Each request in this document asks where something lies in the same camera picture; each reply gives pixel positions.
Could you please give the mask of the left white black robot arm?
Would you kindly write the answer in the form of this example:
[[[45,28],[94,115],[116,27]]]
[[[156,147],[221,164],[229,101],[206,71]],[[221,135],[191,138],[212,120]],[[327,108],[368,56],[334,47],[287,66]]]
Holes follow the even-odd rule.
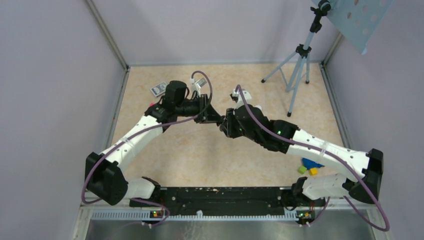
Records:
[[[189,92],[184,82],[172,80],[160,100],[144,112],[129,132],[101,153],[89,154],[85,162],[84,189],[99,200],[116,205],[129,188],[124,170],[150,141],[172,125],[189,121],[220,125],[224,121],[224,117],[212,107],[207,94],[195,91],[189,98]]]

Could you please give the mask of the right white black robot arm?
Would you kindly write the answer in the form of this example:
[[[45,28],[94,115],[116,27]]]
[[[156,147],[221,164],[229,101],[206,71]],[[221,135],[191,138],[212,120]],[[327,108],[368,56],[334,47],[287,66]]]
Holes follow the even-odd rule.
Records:
[[[302,177],[292,185],[293,200],[307,206],[321,197],[344,197],[374,204],[379,199],[384,154],[339,146],[313,136],[285,120],[268,119],[257,107],[250,107],[255,119],[241,106],[229,108],[219,129],[228,138],[246,137],[266,150],[309,159],[336,171],[324,177]]]

